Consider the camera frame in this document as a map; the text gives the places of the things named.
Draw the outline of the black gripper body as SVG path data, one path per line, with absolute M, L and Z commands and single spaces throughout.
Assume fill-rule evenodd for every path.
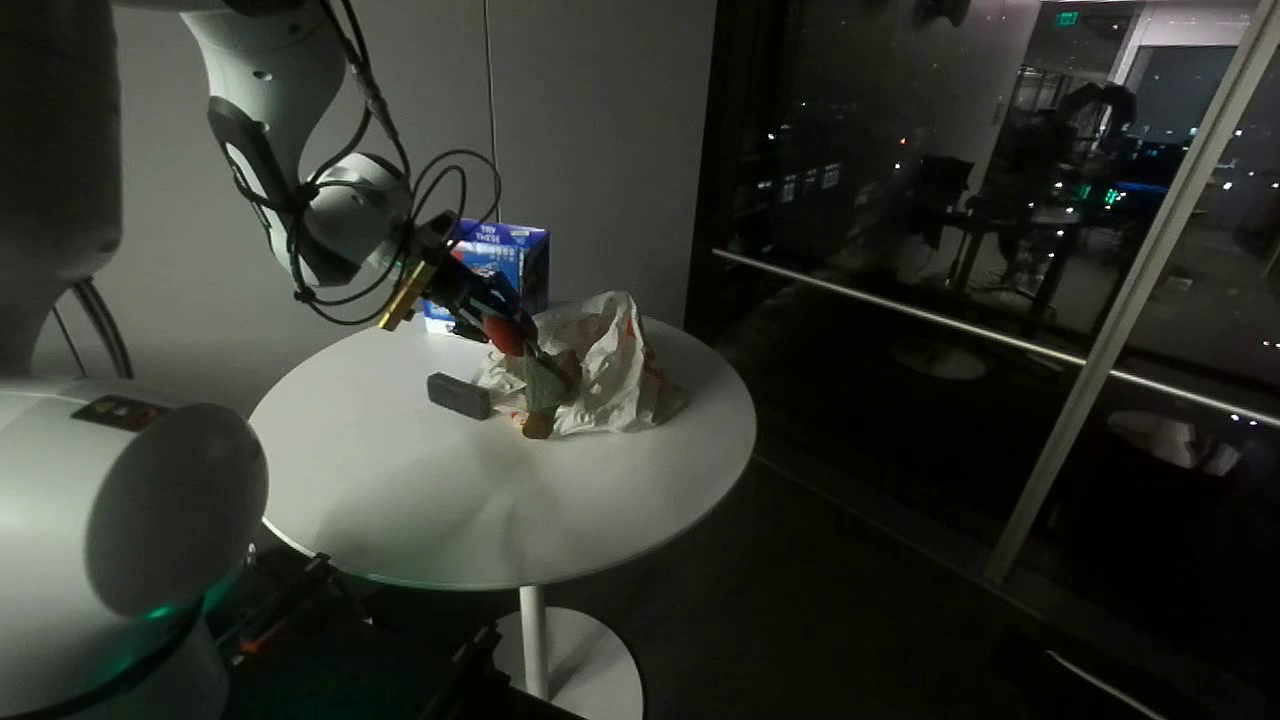
M 489 319 L 503 319 L 503 290 L 453 256 L 434 229 L 415 233 L 415 298 L 429 298 L 453 317 L 453 325 L 477 337 Z

